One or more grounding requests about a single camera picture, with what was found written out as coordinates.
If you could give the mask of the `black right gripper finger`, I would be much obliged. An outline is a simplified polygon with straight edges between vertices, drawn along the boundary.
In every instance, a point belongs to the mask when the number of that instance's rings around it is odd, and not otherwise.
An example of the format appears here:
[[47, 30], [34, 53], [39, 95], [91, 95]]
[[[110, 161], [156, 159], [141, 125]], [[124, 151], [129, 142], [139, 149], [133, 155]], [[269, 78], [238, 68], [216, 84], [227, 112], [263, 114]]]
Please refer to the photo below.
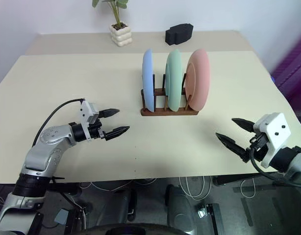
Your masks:
[[243, 118], [232, 118], [231, 120], [233, 122], [235, 122], [242, 129], [244, 129], [250, 133], [254, 133], [254, 128], [253, 128], [254, 122], [245, 120]]
[[226, 148], [238, 155], [242, 160], [248, 159], [247, 151], [237, 145], [233, 139], [220, 133], [215, 133], [215, 135]]

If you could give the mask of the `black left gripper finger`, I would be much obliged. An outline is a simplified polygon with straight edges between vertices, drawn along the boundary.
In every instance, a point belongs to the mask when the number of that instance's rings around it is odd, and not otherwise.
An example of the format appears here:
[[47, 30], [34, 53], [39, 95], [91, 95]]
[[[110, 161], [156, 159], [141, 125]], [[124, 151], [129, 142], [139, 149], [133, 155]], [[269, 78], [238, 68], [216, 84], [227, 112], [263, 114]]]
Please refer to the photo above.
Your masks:
[[119, 109], [105, 109], [105, 110], [101, 110], [99, 111], [99, 118], [108, 118], [111, 117], [115, 114], [117, 114], [120, 110]]
[[130, 126], [121, 126], [121, 127], [113, 129], [110, 132], [105, 132], [104, 139], [106, 141], [109, 141], [111, 139], [117, 138], [120, 135], [122, 135], [123, 133], [125, 133], [129, 128], [130, 128]]

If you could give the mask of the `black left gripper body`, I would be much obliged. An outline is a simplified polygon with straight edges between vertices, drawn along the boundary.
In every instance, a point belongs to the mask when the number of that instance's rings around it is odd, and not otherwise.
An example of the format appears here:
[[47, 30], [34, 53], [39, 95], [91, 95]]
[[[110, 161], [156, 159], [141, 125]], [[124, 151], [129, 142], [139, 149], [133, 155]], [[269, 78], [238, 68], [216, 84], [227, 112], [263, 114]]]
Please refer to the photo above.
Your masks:
[[89, 124], [88, 131], [92, 139], [105, 138], [105, 134], [102, 131], [101, 127], [102, 127], [102, 123], [99, 119], [97, 119], [93, 124]]

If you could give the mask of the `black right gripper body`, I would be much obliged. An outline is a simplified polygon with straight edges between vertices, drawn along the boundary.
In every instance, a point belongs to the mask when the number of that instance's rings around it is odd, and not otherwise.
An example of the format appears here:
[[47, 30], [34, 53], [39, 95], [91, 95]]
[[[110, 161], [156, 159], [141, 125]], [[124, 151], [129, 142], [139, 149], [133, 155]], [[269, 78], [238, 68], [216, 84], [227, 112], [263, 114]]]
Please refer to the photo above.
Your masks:
[[251, 145], [246, 148], [245, 154], [243, 155], [243, 162], [247, 163], [250, 160], [251, 149], [254, 149], [254, 158], [261, 162], [268, 152], [267, 143], [269, 139], [265, 133], [256, 134], [250, 139]]

